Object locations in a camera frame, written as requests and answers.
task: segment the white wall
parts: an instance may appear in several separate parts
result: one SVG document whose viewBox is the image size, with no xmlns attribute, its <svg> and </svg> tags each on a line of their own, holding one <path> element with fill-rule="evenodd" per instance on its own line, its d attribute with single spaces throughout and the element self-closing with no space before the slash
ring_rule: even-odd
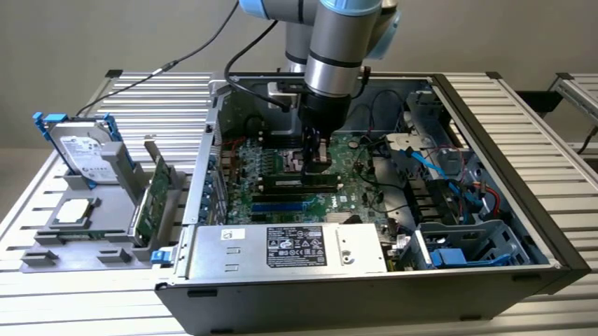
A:
<svg viewBox="0 0 598 336">
<path fill-rule="evenodd" d="M 0 0 L 0 147 L 47 147 L 35 111 L 74 113 L 109 69 L 150 71 L 203 43 L 233 0 Z M 378 71 L 498 71 L 544 89 L 555 73 L 598 72 L 597 0 L 402 0 L 401 31 Z M 236 15 L 179 71 L 213 71 L 268 23 Z M 285 64 L 284 28 L 237 69 Z M 552 117 L 576 135 L 584 118 Z"/>
</svg>

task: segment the motherboard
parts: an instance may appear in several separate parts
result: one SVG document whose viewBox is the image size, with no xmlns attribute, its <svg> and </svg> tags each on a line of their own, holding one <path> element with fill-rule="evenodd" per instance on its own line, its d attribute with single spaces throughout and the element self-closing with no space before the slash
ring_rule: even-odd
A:
<svg viewBox="0 0 598 336">
<path fill-rule="evenodd" d="M 226 224 L 344 223 L 358 215 L 364 223 L 384 225 L 386 215 L 370 206 L 370 203 L 377 204 L 373 202 L 376 187 L 354 171 L 365 146 L 360 137 L 349 134 L 333 136 L 329 147 L 332 167 L 320 178 L 333 181 L 334 188 L 314 186 L 314 192 L 301 190 L 294 194 L 280 191 L 277 186 L 293 186 L 296 183 L 302 166 L 301 149 L 268 148 L 257 139 L 244 141 L 236 154 L 226 151 L 225 156 L 229 157 L 223 158 L 225 165 L 231 167 L 227 172 Z M 272 192 L 266 195 L 264 188 L 269 187 Z"/>
</svg>

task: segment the green circuit board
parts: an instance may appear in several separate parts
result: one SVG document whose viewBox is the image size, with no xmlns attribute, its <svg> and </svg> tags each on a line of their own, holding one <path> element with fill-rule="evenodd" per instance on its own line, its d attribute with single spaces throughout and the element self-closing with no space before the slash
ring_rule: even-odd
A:
<svg viewBox="0 0 598 336">
<path fill-rule="evenodd" d="M 345 216 L 360 215 L 365 223 L 386 223 L 386 215 L 374 212 L 365 204 L 364 193 L 370 197 L 376 195 L 374 187 L 366 183 L 354 172 L 354 162 L 362 149 L 352 149 L 349 142 L 360 141 L 360 137 L 338 135 L 332 139 L 329 152 L 332 154 L 332 167 L 324 174 L 341 176 L 342 188 L 334 193 L 305 194 L 300 211 L 261 212 L 257 220 L 252 210 L 253 197 L 262 195 L 258 190 L 261 175 L 289 174 L 286 171 L 285 156 L 289 149 L 265 149 L 256 140 L 248 140 L 238 147 L 237 167 L 245 169 L 244 176 L 229 179 L 229 218 L 227 225 L 248 225 L 261 223 L 321 223 L 326 222 L 328 215 L 344 213 Z"/>
<path fill-rule="evenodd" d="M 162 217 L 169 198 L 170 170 L 165 159 L 158 157 L 157 170 L 151 177 L 142 203 L 135 211 L 134 227 L 135 235 L 142 238 L 145 244 L 161 229 Z"/>
</svg>

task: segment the blue drive bracket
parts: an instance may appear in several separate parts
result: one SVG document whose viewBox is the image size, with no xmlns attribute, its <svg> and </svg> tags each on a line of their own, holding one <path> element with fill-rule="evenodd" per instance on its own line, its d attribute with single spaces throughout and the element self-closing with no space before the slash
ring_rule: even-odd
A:
<svg viewBox="0 0 598 336">
<path fill-rule="evenodd" d="M 61 158 L 63 159 L 63 162 L 67 165 L 67 168 L 70 170 L 70 174 L 71 175 L 77 175 L 75 174 L 75 169 L 69 164 L 67 158 L 65 157 L 63 153 L 61 152 L 61 148 L 58 147 L 57 142 L 53 139 L 53 136 L 50 135 L 50 131 L 46 128 L 46 119 L 50 118 L 50 120 L 61 120 L 58 122 L 57 121 L 50 121 L 49 123 L 62 123 L 65 121 L 65 118 L 67 118 L 67 115 L 66 114 L 62 114 L 62 115 L 53 115 L 51 114 L 45 119 L 45 113 L 35 112 L 33 118 L 34 118 L 34 123 L 37 124 L 37 127 L 38 127 L 39 131 L 42 132 L 42 135 L 45 136 L 45 139 L 47 141 L 50 141 L 50 143 L 53 144 L 53 147 L 55 147 L 57 153 L 61 155 Z"/>
<path fill-rule="evenodd" d="M 117 120 L 114 119 L 114 116 L 110 113 L 106 113 L 105 117 L 102 119 L 109 124 L 109 131 L 111 132 L 113 140 L 114 141 L 119 141 L 119 142 L 125 142 L 123 141 L 123 136 L 121 135 L 121 132 L 119 132 L 119 127 L 118 127 L 118 124 L 117 124 Z M 129 149 L 126 150 L 126 156 L 127 156 L 127 160 L 130 161 L 131 168 L 135 169 L 135 162 L 133 161 Z"/>
</svg>

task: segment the warning label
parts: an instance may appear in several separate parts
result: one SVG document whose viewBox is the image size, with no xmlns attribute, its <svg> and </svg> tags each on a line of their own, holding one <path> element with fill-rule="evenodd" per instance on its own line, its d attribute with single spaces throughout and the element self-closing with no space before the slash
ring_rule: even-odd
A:
<svg viewBox="0 0 598 336">
<path fill-rule="evenodd" d="M 326 266 L 322 226 L 269 227 L 266 253 L 272 268 Z"/>
</svg>

